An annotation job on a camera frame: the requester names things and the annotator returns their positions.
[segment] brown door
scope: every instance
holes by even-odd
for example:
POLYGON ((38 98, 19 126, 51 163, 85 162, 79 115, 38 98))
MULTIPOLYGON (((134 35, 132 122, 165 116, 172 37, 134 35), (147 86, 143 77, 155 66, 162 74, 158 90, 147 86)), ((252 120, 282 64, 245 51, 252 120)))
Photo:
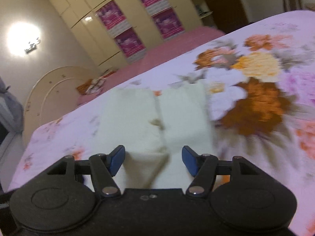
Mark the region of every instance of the brown door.
POLYGON ((248 24, 241 0, 205 0, 220 30, 230 33, 248 24))

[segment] purple flower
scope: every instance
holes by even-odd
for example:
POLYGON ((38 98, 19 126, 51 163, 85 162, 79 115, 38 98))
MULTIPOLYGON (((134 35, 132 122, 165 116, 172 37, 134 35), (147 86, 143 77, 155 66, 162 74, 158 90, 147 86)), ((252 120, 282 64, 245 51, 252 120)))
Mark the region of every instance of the purple flower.
POLYGON ((296 95, 297 103, 315 107, 315 73, 292 68, 280 75, 279 87, 290 95, 296 95))

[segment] gray curtain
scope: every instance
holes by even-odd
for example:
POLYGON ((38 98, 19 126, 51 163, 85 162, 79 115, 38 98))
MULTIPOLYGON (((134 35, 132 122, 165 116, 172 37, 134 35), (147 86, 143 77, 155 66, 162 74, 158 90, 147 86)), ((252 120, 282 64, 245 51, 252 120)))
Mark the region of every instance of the gray curtain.
POLYGON ((14 120, 14 129, 17 133, 23 131, 23 106, 18 102, 15 96, 8 92, 9 87, 6 87, 0 77, 0 97, 4 98, 4 101, 9 108, 14 120))

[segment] shelf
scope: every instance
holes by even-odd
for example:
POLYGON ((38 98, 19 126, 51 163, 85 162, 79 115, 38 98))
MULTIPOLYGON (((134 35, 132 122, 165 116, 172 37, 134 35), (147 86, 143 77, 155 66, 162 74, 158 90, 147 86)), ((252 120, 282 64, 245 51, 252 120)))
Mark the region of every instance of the shelf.
POLYGON ((206 14, 204 14, 204 15, 202 15, 202 16, 199 16, 199 17, 200 17, 200 19, 203 19, 203 18, 205 18, 205 17, 210 16, 211 14, 212 14, 212 11, 209 11, 208 13, 206 13, 206 14))

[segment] folded cloth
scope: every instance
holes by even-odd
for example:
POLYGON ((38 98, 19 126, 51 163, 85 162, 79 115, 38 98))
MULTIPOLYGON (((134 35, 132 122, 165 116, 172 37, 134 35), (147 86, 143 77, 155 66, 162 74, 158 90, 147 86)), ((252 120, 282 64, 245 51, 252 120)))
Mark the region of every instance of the folded cloth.
POLYGON ((123 166, 113 178, 126 187, 145 188, 166 162, 156 97, 149 89, 112 89, 95 136, 96 153, 110 153, 118 145, 127 151, 123 166))
POLYGON ((170 159, 152 187, 185 191, 193 178, 182 162, 183 146, 190 146, 198 154, 216 154, 204 84, 199 80, 196 84, 162 90, 158 102, 170 159))

